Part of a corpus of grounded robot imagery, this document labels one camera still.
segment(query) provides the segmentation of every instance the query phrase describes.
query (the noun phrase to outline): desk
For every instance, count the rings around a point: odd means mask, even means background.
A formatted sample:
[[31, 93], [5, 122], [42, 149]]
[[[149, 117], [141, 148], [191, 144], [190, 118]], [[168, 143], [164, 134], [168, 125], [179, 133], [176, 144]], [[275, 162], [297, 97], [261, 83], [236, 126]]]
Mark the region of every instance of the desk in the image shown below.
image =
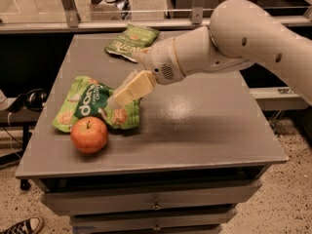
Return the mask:
[[288, 160], [239, 72], [157, 86], [141, 102], [139, 128], [110, 133], [93, 156], [52, 126], [76, 76], [116, 88], [139, 68], [103, 51], [116, 36], [74, 36], [17, 178], [34, 180], [75, 233], [218, 233], [261, 175]]

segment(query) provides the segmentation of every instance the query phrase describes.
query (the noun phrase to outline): shoe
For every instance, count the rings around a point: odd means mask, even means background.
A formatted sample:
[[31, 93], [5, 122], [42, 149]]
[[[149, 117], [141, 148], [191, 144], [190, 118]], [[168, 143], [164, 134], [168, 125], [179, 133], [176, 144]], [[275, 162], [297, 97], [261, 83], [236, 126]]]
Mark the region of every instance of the shoe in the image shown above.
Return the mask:
[[44, 220], [42, 217], [32, 217], [22, 222], [18, 222], [17, 224], [11, 226], [9, 229], [4, 232], [0, 232], [1, 234], [38, 234], [44, 224]]

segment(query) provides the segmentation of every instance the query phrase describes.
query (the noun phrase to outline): snack bag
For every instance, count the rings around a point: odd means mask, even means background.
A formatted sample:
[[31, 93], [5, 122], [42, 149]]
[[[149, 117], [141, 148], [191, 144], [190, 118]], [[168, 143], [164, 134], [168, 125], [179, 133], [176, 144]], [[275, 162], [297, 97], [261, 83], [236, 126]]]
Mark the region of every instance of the snack bag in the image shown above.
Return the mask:
[[150, 47], [159, 33], [154, 28], [128, 24], [127, 29], [104, 49], [109, 54], [120, 55], [133, 62], [137, 62], [133, 58], [132, 52]]
[[102, 119], [111, 129], [137, 127], [140, 99], [121, 109], [111, 110], [107, 107], [107, 99], [112, 94], [113, 90], [95, 79], [88, 76], [76, 77], [53, 125], [69, 133], [79, 119], [95, 116]]

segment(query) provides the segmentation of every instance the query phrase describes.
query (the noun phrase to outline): drawer knob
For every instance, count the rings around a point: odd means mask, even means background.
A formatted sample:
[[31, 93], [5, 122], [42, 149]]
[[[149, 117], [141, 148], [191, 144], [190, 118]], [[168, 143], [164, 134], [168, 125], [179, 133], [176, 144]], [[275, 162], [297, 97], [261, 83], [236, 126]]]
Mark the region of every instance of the drawer knob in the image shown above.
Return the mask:
[[158, 223], [156, 223], [155, 227], [153, 228], [154, 231], [160, 231], [162, 228], [158, 226]]
[[158, 211], [161, 210], [162, 206], [158, 204], [158, 201], [155, 202], [155, 204], [152, 206], [152, 210]]

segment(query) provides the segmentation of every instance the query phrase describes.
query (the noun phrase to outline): apple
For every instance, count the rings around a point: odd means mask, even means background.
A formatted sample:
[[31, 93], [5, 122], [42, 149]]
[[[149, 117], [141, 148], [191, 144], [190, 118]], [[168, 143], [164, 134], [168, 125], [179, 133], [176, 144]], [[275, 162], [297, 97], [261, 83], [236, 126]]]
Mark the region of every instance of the apple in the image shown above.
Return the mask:
[[73, 125], [70, 138], [78, 151], [92, 154], [100, 151], [107, 144], [108, 131], [103, 121], [89, 116], [78, 120]]

